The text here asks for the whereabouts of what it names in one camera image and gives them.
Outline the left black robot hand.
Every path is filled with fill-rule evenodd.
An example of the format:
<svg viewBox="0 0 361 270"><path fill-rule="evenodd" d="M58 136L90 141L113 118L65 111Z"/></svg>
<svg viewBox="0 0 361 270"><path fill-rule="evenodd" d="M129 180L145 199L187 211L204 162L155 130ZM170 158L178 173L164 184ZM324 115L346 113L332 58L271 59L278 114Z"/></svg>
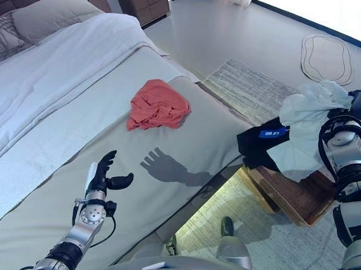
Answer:
<svg viewBox="0 0 361 270"><path fill-rule="evenodd" d="M114 176L108 178L107 171L114 162L114 157L117 150L112 150L102 157L102 159L96 163L93 162L88 170L88 178L85 187L85 196L94 191L103 191L106 194L107 190L123 190L129 187L134 180L134 174L130 173L127 176Z"/></svg>

